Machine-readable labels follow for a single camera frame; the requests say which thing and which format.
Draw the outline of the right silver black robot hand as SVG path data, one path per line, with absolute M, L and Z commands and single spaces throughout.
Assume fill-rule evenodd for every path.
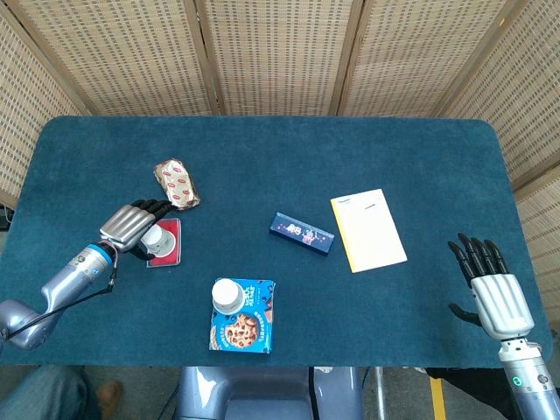
M 448 247 L 476 304 L 476 312 L 450 303 L 451 313 L 464 322 L 484 329 L 495 340 L 525 338 L 535 326 L 522 287 L 512 274 L 500 249 L 490 240 L 481 241 L 459 233 L 460 243 Z

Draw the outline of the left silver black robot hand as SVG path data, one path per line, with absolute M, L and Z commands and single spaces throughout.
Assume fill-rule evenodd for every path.
M 141 244 L 141 239 L 174 209 L 166 199 L 138 199 L 121 207 L 101 226 L 101 239 L 110 242 L 118 256 L 131 253 L 142 261 L 150 261 L 156 256 Z

